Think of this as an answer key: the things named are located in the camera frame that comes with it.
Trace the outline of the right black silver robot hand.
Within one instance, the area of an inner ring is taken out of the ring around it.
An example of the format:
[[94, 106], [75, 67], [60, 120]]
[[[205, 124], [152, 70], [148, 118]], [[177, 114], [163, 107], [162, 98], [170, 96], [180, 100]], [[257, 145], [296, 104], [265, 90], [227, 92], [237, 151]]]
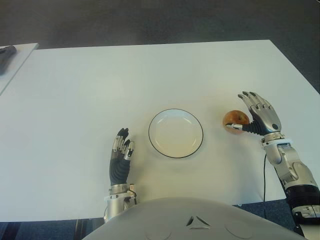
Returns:
[[251, 91], [243, 91], [242, 94], [238, 94], [238, 97], [248, 107], [252, 122], [248, 124], [227, 122], [224, 124], [227, 129], [249, 132], [260, 136], [281, 131], [281, 121], [273, 106], [266, 99]]

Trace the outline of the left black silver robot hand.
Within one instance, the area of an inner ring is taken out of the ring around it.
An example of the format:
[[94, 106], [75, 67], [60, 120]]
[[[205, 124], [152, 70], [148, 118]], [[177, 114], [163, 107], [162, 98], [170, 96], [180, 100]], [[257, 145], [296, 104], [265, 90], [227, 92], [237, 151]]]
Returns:
[[127, 184], [135, 142], [128, 139], [129, 129], [122, 128], [116, 135], [109, 163], [110, 185]]

